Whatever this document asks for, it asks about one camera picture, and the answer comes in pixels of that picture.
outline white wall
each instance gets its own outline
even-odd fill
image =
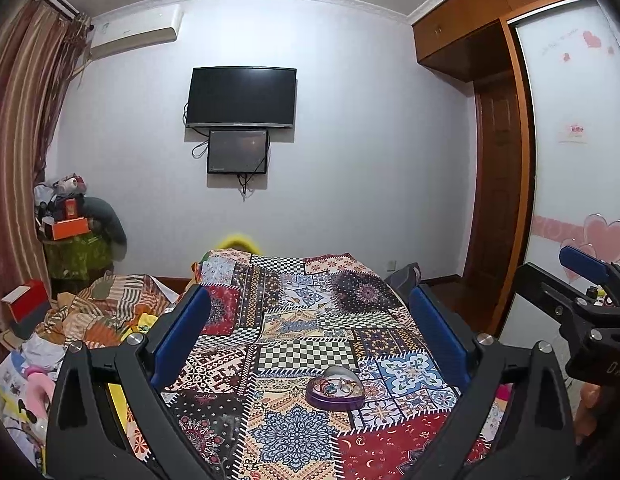
[[[97,60],[73,83],[58,173],[117,211],[119,272],[187,276],[235,232],[264,253],[352,253],[381,274],[418,261],[453,274],[466,225],[468,98],[415,59],[411,28],[308,0],[183,1],[175,43]],[[181,122],[196,66],[298,70],[296,128],[274,133],[266,176],[243,201],[207,176]]]
[[[477,124],[476,124],[476,101],[474,99],[474,84],[468,83],[464,89],[466,94],[466,108],[468,114],[468,181],[466,183],[466,220],[463,226],[461,247],[459,247],[456,273],[463,275],[468,258],[470,235],[472,234],[472,218],[474,217],[474,195],[476,192],[476,165],[477,165]]]

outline sliding wardrobe door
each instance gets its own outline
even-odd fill
[[[620,47],[595,0],[518,21],[532,94],[536,182],[526,261],[575,288],[591,283],[559,263],[574,245],[620,263]],[[516,296],[505,344],[558,343],[558,324]],[[565,355],[559,355],[565,362]]]

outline blue pad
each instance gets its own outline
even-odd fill
[[[412,319],[436,359],[443,379],[459,388],[462,393],[465,392],[471,381],[468,373],[468,353],[421,287],[412,290],[408,304]]]
[[[150,379],[150,384],[157,391],[160,392],[177,380],[187,356],[210,316],[210,309],[210,295],[205,288],[200,287],[155,353],[154,375]]]
[[[561,249],[559,261],[562,266],[583,276],[595,285],[604,285],[608,282],[606,264],[575,247],[565,246]]]

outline air conditioner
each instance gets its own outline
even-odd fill
[[[101,23],[94,28],[90,57],[99,59],[133,48],[176,41],[181,19],[181,6],[171,5]]]

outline baseboard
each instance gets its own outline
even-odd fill
[[[461,276],[459,276],[458,274],[450,274],[449,276],[439,276],[438,278],[428,278],[427,280],[421,280],[421,283],[432,286],[441,285],[442,283],[455,283],[460,281]]]
[[[191,278],[167,278],[165,276],[155,276],[163,285],[171,288],[177,294],[182,294],[186,290],[187,283]]]

